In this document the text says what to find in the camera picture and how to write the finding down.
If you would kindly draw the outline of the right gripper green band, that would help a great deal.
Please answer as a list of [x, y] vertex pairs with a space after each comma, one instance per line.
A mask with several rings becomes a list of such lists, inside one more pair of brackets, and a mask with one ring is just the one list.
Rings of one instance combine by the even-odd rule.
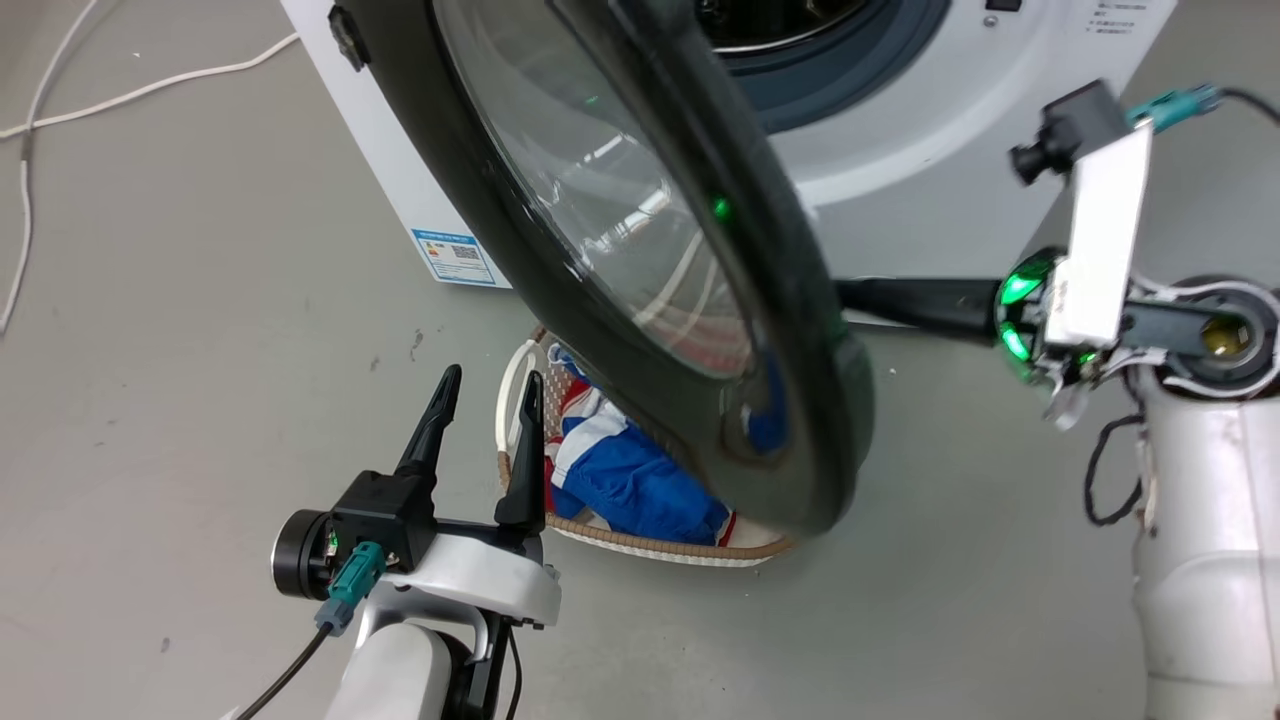
[[1135, 355], [1116, 340], [1098, 345], [1056, 343], [1046, 328], [1056, 322], [1055, 302], [1070, 290], [1074, 255], [1043, 247], [1021, 260], [1000, 283], [983, 278], [864, 277], [840, 279], [844, 309], [927, 334], [991, 347], [996, 340], [1020, 379], [1048, 401], [1083, 401], [1111, 379], [1125, 379], [1121, 365]]

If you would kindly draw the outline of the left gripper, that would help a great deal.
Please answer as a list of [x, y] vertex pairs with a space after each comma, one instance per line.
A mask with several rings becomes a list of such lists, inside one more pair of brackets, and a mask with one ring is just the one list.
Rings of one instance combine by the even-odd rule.
[[[445, 429], [454, 420], [463, 380], [460, 364], [451, 364], [397, 462], [397, 477], [434, 477]], [[452, 519], [436, 520], [438, 536], [454, 536], [504, 550], [544, 564], [541, 532], [545, 529], [547, 479], [544, 430], [544, 380], [530, 372], [515, 415], [518, 437], [509, 465], [506, 496], [495, 506], [495, 523]]]

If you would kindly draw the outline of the black round glass washer door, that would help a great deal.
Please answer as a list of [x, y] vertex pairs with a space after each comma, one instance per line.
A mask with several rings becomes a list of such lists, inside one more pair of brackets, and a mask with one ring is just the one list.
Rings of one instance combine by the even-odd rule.
[[335, 0], [483, 249], [710, 495], [794, 537], [851, 503], [869, 359], [689, 0]]

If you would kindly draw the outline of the white washing machine body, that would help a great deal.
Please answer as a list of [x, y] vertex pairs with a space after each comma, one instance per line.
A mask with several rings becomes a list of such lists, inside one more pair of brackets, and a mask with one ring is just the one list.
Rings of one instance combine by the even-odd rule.
[[[282, 0], [401, 224], [475, 237], [374, 78], [339, 54], [334, 3]], [[1036, 140], [1053, 100], [1094, 79], [1117, 95], [1176, 4], [951, 0], [927, 50], [878, 92], [812, 126], [763, 129], [833, 283], [1010, 273], [1056, 191], [1024, 186], [1009, 150]]]

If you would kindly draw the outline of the grey rubber door gasket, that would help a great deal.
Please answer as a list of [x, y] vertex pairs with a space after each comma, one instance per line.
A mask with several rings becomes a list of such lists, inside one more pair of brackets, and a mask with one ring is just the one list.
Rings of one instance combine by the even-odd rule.
[[906, 70], [948, 17], [951, 0], [870, 0], [847, 24], [781, 50], [716, 51], [768, 135], [852, 108]]

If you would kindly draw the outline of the black door hinge block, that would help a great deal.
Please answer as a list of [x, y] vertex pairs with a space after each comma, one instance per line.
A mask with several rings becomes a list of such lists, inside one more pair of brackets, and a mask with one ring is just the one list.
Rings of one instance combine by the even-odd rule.
[[326, 20], [339, 54], [355, 72], [361, 72], [369, 64], [370, 56], [355, 17], [343, 4], [334, 3], [326, 14]]

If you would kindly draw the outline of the blue white red garment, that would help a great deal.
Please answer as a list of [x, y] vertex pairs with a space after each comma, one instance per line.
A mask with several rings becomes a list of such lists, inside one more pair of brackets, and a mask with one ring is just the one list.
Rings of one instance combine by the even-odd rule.
[[724, 546], [737, 516], [552, 345], [550, 369], [567, 372], [554, 434], [545, 443], [548, 507], [573, 520], [590, 512], [612, 532], [643, 539]]

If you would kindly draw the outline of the blue energy label sticker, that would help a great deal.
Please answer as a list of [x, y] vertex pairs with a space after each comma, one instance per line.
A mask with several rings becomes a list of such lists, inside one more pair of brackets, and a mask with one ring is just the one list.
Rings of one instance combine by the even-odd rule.
[[508, 290], [509, 282], [470, 234], [411, 228], [421, 259], [442, 283]]

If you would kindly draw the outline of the woven laundry basket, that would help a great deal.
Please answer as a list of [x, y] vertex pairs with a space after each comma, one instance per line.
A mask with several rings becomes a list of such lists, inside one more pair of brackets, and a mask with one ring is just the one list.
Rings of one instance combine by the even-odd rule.
[[[516, 414], [530, 373], [540, 372], [544, 378], [544, 418], [548, 434], [556, 429], [561, 419], [558, 404], [570, 388], [571, 380], [567, 370], [552, 368], [550, 351], [557, 343], [554, 334], [544, 325], [536, 325], [529, 338], [513, 351], [500, 379], [495, 402], [494, 438], [503, 492], [509, 488], [513, 473], [518, 436]], [[796, 546], [790, 538], [741, 518], [736, 518], [726, 527], [722, 534], [724, 543], [717, 546], [671, 543], [616, 532], [590, 514], [564, 519], [548, 512], [547, 525], [561, 536], [617, 553], [703, 568], [753, 568]]]

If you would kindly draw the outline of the steel washer drum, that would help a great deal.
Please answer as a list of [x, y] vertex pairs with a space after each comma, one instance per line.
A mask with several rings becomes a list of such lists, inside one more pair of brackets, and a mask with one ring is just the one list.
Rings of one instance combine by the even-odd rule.
[[744, 55], [792, 47], [864, 14], [870, 0], [692, 0], [716, 51]]

